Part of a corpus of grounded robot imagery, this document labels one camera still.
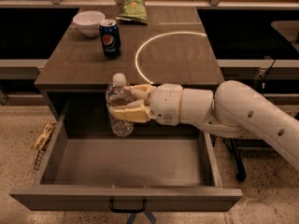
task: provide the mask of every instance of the open drawer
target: open drawer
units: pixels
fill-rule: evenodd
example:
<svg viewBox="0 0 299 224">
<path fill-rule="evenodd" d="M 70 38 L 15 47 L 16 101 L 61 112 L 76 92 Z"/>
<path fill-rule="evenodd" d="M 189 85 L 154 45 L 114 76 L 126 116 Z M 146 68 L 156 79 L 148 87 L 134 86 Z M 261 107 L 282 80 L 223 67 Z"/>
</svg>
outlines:
<svg viewBox="0 0 299 224">
<path fill-rule="evenodd" d="M 118 138 L 99 92 L 70 95 L 36 184 L 10 195 L 31 210 L 223 212 L 242 192 L 222 187 L 208 133 L 153 121 Z"/>
</svg>

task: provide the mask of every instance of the green chip bag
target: green chip bag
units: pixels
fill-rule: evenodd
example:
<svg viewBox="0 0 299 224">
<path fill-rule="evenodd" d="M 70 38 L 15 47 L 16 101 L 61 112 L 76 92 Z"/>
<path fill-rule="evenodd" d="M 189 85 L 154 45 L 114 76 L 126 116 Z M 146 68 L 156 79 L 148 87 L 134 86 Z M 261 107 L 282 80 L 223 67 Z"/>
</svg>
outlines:
<svg viewBox="0 0 299 224">
<path fill-rule="evenodd" d="M 147 11 L 144 0 L 124 0 L 121 14 L 117 19 L 147 24 Z"/>
</svg>

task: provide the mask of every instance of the blue pepsi can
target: blue pepsi can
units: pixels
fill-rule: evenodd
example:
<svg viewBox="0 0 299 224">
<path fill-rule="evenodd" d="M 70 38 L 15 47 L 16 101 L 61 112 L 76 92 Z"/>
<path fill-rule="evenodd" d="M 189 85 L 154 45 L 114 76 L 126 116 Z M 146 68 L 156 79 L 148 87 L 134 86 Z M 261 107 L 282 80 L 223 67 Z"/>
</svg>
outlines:
<svg viewBox="0 0 299 224">
<path fill-rule="evenodd" d="M 104 55 L 109 59 L 121 56 L 121 38 L 119 26 L 113 19 L 105 19 L 100 23 L 100 37 Z"/>
</svg>

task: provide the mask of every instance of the bowl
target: bowl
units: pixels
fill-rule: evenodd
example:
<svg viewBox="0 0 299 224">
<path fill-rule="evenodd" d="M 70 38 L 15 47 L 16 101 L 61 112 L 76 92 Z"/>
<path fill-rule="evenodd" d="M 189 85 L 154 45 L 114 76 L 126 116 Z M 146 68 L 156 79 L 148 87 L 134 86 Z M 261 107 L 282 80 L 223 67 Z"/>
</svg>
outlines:
<svg viewBox="0 0 299 224">
<path fill-rule="evenodd" d="M 76 28 L 88 37 L 98 36 L 99 27 L 105 15 L 99 11 L 84 11 L 73 18 Z"/>
</svg>

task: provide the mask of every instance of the speckled floor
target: speckled floor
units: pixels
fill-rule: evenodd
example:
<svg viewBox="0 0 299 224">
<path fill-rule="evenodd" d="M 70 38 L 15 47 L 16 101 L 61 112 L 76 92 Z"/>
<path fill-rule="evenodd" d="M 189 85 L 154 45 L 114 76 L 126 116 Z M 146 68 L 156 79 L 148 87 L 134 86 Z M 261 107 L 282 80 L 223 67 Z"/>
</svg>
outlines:
<svg viewBox="0 0 299 224">
<path fill-rule="evenodd" d="M 45 120 L 54 120 L 46 106 L 0 107 L 0 223 L 126 223 L 126 214 L 33 212 L 8 195 L 12 188 L 31 185 L 36 178 L 37 151 L 31 145 Z M 153 213 L 156 223 L 299 223 L 299 172 L 274 150 L 241 150 L 247 171 L 241 183 L 235 178 L 233 155 L 220 138 L 215 153 L 224 187 L 242 189 L 243 198 L 227 213 Z M 150 222 L 139 214 L 135 224 L 139 223 Z"/>
</svg>

